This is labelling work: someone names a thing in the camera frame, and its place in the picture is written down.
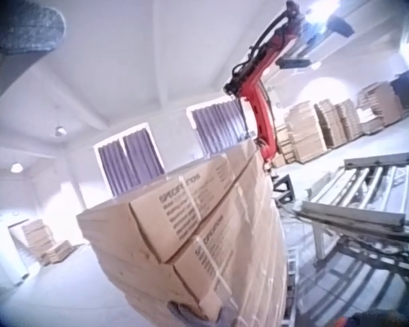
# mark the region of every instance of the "floor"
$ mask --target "floor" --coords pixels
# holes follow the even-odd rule
[[[301,197],[318,173],[333,170],[346,157],[406,151],[409,117],[304,166],[295,163],[280,172],[291,175]],[[301,257],[296,326],[325,326],[336,317],[373,307],[409,313],[409,279],[374,268],[339,246],[319,264],[314,260],[310,225],[283,220],[286,242],[297,246]],[[38,275],[12,291],[0,290],[0,316],[7,326],[150,326],[105,278],[90,246],[79,248],[61,264],[41,268]]]

